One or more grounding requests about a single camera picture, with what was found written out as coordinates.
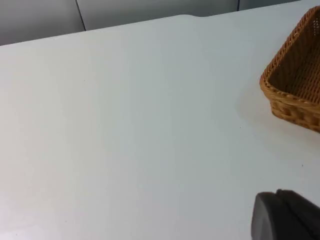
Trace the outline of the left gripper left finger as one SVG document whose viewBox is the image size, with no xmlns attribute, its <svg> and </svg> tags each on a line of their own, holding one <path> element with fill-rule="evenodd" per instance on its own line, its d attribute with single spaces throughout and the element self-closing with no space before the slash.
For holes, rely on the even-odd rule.
<svg viewBox="0 0 320 240">
<path fill-rule="evenodd" d="M 253 240 L 302 240 L 303 228 L 285 203 L 272 192 L 255 197 L 251 238 Z"/>
</svg>

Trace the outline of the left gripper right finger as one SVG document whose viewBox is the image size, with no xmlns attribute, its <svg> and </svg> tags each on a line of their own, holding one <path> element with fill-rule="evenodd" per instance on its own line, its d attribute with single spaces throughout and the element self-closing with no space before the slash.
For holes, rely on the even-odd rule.
<svg viewBox="0 0 320 240">
<path fill-rule="evenodd" d="M 313 240 L 320 239 L 320 207 L 293 190 L 276 191 L 290 213 L 305 228 Z"/>
</svg>

